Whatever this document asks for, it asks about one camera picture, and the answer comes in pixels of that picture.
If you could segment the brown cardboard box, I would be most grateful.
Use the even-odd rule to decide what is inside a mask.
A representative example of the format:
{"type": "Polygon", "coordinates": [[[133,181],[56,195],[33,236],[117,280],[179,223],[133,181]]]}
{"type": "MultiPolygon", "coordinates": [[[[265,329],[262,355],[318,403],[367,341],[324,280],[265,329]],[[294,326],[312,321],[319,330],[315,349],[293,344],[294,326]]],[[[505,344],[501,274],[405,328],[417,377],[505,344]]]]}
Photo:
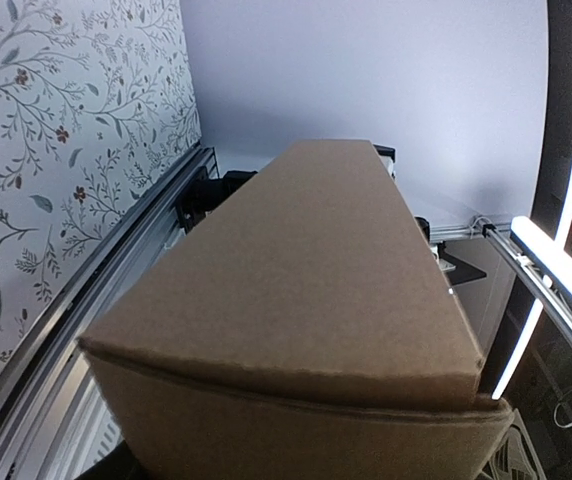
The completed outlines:
{"type": "Polygon", "coordinates": [[[292,145],[78,344],[155,479],[472,479],[514,418],[365,140],[292,145]]]}

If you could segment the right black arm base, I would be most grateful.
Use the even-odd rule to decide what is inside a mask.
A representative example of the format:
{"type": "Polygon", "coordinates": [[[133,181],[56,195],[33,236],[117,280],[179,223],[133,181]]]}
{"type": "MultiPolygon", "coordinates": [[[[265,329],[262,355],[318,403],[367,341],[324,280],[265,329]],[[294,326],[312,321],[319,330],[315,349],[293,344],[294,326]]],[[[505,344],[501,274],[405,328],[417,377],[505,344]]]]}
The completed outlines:
{"type": "Polygon", "coordinates": [[[188,234],[256,174],[257,171],[230,170],[222,178],[210,178],[207,168],[199,167],[174,202],[180,228],[188,234]]]}

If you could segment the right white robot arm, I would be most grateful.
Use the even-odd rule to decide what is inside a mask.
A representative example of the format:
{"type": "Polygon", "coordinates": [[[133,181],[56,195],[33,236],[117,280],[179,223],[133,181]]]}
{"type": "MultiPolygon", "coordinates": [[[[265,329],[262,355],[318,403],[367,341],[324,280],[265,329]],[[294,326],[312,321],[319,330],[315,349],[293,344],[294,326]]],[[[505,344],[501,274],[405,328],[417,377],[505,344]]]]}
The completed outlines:
{"type": "Polygon", "coordinates": [[[380,160],[382,161],[384,167],[386,168],[389,176],[393,180],[395,180],[396,150],[393,147],[388,147],[378,144],[374,144],[373,147],[375,148],[378,156],[380,157],[380,160]]]}

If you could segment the floral patterned table mat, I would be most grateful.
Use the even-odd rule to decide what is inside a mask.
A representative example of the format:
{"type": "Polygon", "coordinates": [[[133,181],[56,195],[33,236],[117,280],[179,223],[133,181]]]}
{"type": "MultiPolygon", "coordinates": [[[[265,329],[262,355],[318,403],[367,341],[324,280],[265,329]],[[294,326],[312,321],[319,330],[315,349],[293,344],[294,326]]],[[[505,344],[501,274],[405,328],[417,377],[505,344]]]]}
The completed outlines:
{"type": "Polygon", "coordinates": [[[0,374],[201,137],[176,1],[0,1],[0,374]]]}

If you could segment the aluminium front rail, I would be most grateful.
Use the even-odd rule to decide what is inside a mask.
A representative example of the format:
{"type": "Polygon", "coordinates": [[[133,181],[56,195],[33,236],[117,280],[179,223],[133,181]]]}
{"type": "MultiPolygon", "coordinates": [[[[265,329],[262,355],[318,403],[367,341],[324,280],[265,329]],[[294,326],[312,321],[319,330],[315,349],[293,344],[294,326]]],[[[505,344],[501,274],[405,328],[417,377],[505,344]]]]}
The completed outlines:
{"type": "Polygon", "coordinates": [[[184,235],[175,202],[219,174],[214,148],[178,160],[102,240],[0,374],[0,479],[75,479],[121,443],[78,336],[184,235]]]}

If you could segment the aluminium overhead frame bar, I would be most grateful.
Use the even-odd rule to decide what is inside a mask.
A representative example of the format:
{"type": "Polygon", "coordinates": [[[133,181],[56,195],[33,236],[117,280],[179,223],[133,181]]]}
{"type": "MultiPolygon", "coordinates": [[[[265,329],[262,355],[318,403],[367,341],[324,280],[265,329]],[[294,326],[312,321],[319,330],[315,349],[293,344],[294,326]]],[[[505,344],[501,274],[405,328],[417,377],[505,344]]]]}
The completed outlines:
{"type": "Polygon", "coordinates": [[[483,237],[516,274],[572,347],[572,257],[525,216],[494,224],[479,216],[460,227],[432,227],[434,243],[483,237]]]}

